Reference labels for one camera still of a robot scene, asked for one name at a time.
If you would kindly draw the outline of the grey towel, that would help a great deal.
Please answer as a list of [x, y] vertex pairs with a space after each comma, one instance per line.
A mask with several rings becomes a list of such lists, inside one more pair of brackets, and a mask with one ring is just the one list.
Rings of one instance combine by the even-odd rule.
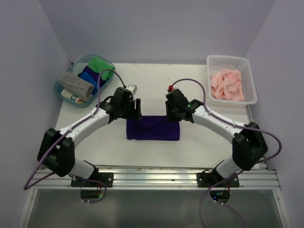
[[81, 79], [71, 72], [65, 72], [60, 78], [59, 83], [71, 93], [75, 94], [84, 101], [88, 101], [93, 95], [93, 84]]

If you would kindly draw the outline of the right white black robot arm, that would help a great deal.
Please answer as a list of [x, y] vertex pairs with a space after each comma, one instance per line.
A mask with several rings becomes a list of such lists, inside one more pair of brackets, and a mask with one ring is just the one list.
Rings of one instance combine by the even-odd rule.
[[204, 126], [222, 136], [232, 145], [232, 155], [219, 163], [211, 172], [202, 173], [202, 180], [209, 186], [223, 186], [228, 178], [240, 171], [249, 171], [266, 154], [268, 147], [259, 126], [250, 122], [234, 122], [222, 115], [217, 119], [199, 100], [188, 101], [179, 89], [166, 95], [168, 121], [188, 121]]

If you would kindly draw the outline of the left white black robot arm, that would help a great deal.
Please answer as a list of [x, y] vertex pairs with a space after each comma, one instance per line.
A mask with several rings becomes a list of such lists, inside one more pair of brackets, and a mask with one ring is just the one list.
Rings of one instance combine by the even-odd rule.
[[59, 177], [66, 175], [82, 178], [87, 186], [98, 183], [98, 169], [75, 156], [76, 147], [101, 127], [117, 119], [139, 119], [141, 101], [135, 98], [136, 85], [116, 89], [110, 101], [103, 100], [89, 114], [77, 122], [55, 130], [48, 129], [43, 137], [37, 160]]

